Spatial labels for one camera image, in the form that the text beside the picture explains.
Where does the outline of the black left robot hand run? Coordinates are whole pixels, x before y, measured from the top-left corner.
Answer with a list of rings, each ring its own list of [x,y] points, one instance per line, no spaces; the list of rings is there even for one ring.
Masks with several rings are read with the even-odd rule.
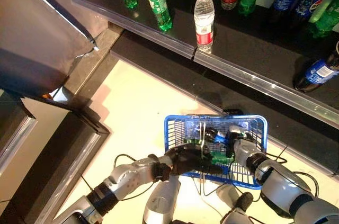
[[[182,175],[191,171],[207,174],[222,174],[220,166],[213,164],[213,156],[207,148],[195,144],[184,144],[169,149],[165,154],[172,161],[171,175]]]

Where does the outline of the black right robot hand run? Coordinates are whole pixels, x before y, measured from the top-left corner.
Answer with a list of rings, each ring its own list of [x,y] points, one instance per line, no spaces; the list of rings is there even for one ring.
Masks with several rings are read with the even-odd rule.
[[[243,127],[230,125],[226,134],[226,157],[230,158],[234,154],[234,142],[237,139],[245,139],[250,142],[255,142],[254,138],[245,131]]]

